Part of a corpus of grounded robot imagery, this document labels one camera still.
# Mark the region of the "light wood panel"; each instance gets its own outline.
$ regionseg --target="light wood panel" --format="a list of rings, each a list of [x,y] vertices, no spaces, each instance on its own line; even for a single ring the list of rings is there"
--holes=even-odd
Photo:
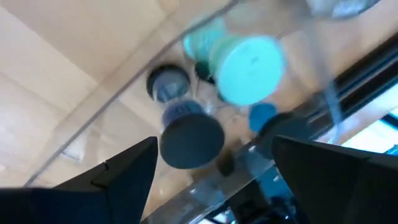
[[[0,167],[0,187],[9,188],[9,187],[21,187],[26,180],[26,173],[21,172],[20,169],[15,169],[13,167]],[[50,183],[38,178],[35,184],[39,186],[51,186]]]
[[[0,7],[0,71],[26,90],[66,112],[96,82],[47,41]]]
[[[156,0],[0,3],[95,80],[112,73],[165,17]]]
[[[22,185],[29,166],[65,112],[0,73],[0,164],[24,174],[2,184]]]

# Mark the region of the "teal cap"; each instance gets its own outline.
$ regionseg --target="teal cap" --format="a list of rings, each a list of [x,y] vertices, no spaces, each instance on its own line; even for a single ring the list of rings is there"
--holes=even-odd
[[[282,47],[275,38],[246,37],[227,50],[215,73],[218,91],[226,101],[246,106],[274,92],[285,73]]]

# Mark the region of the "wooden surface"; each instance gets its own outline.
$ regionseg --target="wooden surface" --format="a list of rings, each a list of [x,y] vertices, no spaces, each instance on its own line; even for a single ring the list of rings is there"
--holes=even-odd
[[[192,19],[226,3],[0,0],[0,186],[22,186]],[[246,4],[234,13],[252,12],[250,18],[256,20],[254,12],[262,11],[255,8]],[[332,76],[398,31],[397,8],[396,0],[382,0],[349,21],[318,23]],[[311,43],[305,39],[301,30],[281,39],[295,74],[287,75],[267,99],[281,110],[297,106],[320,87],[308,56]],[[192,69],[181,45],[156,63],[169,60]],[[147,96],[144,83],[141,77],[130,86],[33,185],[57,185],[148,136],[158,136],[162,110]],[[355,118],[358,125],[345,125],[345,138],[398,105],[389,99],[389,104],[380,101],[361,110]],[[245,120],[225,126],[231,141],[247,134],[247,129],[231,131],[246,127]],[[146,215],[191,182],[189,172],[171,169],[159,159]]]

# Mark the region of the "transparent plastic container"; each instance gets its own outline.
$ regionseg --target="transparent plastic container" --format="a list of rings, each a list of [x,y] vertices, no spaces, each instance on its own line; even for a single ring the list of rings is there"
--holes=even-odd
[[[188,72],[171,64],[153,69],[147,78],[148,94],[164,109],[160,154],[178,169],[211,162],[224,144],[220,122],[192,96],[190,83]],[[202,101],[207,102],[205,106],[211,104],[208,98]]]
[[[336,19],[353,17],[368,10],[380,0],[308,0],[312,14]]]
[[[195,62],[209,58],[211,49],[189,55],[184,38],[214,20],[223,21],[226,31],[215,35],[217,41],[225,34],[240,38],[261,35],[272,37],[282,49],[284,72],[272,91],[254,105],[268,103],[275,114],[289,112],[306,117],[305,111],[296,108],[309,100],[309,111],[329,108],[335,124],[340,122],[334,75],[328,69],[322,44],[317,43],[317,21],[306,1],[181,1],[111,78],[60,125],[32,167],[35,172],[26,186],[40,185],[36,181],[41,178],[52,178],[60,184],[148,136],[161,139],[162,130],[174,120],[164,116],[165,111],[176,101],[166,101],[170,96],[159,94],[159,89],[151,91],[155,98],[151,97],[146,83],[155,67],[171,62],[183,65],[191,81],[190,89],[177,102],[194,101],[216,119],[224,131],[224,144],[219,158],[195,169],[176,169],[159,156],[143,218],[148,223],[197,223],[273,166],[251,141],[256,135],[248,118],[253,104],[225,102],[218,97],[217,83],[212,85],[195,75]],[[73,151],[84,156],[79,160],[63,156]],[[228,174],[219,163],[226,154],[234,164]]]

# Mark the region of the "black plastic piece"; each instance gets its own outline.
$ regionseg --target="black plastic piece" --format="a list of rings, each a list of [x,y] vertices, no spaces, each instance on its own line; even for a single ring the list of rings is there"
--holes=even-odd
[[[139,223],[157,152],[149,137],[54,189],[2,189],[0,223]]]
[[[216,166],[218,171],[224,177],[231,175],[235,170],[234,155],[230,150],[225,150],[221,156],[216,159]]]
[[[219,122],[205,114],[191,114],[169,124],[160,138],[164,161],[178,169],[194,169],[216,158],[224,146]]]
[[[189,74],[182,67],[179,67],[178,65],[173,65],[173,64],[161,65],[161,66],[153,69],[153,71],[151,71],[151,73],[149,74],[149,76],[147,78],[147,83],[146,83],[147,92],[148,92],[148,95],[152,99],[154,99],[154,95],[153,95],[154,83],[155,83],[156,79],[158,79],[165,72],[174,72],[174,73],[180,74],[182,78],[186,79],[186,81],[188,83],[190,83]],[[161,98],[158,98],[157,100],[160,101],[161,103],[165,103],[167,101],[167,100],[161,99]]]
[[[209,63],[208,62],[197,62],[195,64],[195,73],[200,80],[208,82],[212,85],[215,84],[215,81],[210,73]]]
[[[247,184],[244,190],[234,194],[226,202],[237,223],[250,224],[262,223],[272,212],[272,206],[262,194],[259,184],[253,180]]]
[[[272,152],[311,223],[396,223],[398,157],[285,137]]]
[[[225,100],[224,100],[223,96],[221,96],[220,93],[217,93],[217,99],[219,99],[221,102],[225,103]]]
[[[255,139],[257,150],[267,159],[273,159],[272,140],[278,136],[289,136],[297,139],[309,139],[313,131],[308,121],[292,113],[280,113],[271,118],[260,130]]]
[[[215,220],[214,218],[209,218],[209,219],[207,219],[210,223],[213,223],[213,224],[225,224],[225,223],[222,223],[222,222],[219,222],[219,221],[217,221],[217,220]]]

